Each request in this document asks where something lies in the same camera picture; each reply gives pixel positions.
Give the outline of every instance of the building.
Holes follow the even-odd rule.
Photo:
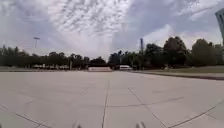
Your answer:
[[[222,34],[223,45],[224,45],[224,8],[215,13],[219,23],[220,31]]]

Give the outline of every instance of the paved plaza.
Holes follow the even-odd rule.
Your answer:
[[[224,81],[126,72],[1,72],[2,128],[224,128]]]

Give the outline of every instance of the distant building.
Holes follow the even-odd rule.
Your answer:
[[[220,31],[222,34],[223,45],[224,45],[224,8],[215,13],[219,23]]]

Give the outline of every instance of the pavement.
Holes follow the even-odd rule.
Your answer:
[[[127,72],[1,72],[2,128],[224,128],[224,81]]]
[[[153,71],[131,71],[132,73],[185,77],[195,79],[224,80],[224,73],[179,73],[179,72],[153,72]]]

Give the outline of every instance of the cloud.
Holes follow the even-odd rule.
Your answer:
[[[195,20],[197,20],[198,18],[202,17],[206,12],[208,12],[208,10],[203,10],[203,11],[194,13],[193,15],[191,15],[191,16],[189,17],[189,19],[190,19],[191,21],[195,21]]]
[[[219,28],[209,28],[207,31],[197,31],[197,32],[181,32],[180,37],[184,40],[187,48],[191,49],[192,45],[196,42],[197,39],[205,39],[211,41],[214,44],[221,44],[222,37],[220,34]]]
[[[145,35],[143,39],[146,43],[156,43],[160,46],[163,46],[164,42],[170,36],[173,36],[173,34],[173,27],[169,24],[166,24],[164,27],[156,29],[155,31]]]
[[[175,15],[184,15],[188,13],[197,13],[203,10],[211,9],[221,3],[223,0],[190,0],[183,1],[181,4],[184,6],[182,9],[175,13]]]
[[[2,0],[0,16],[7,16],[4,19],[10,21],[8,26],[20,25],[26,28],[24,34],[27,37],[42,35],[45,45],[51,44],[49,49],[98,56],[109,54],[112,36],[120,30],[131,2],[132,0]],[[8,31],[8,36],[13,36],[14,29],[9,28],[12,31]]]

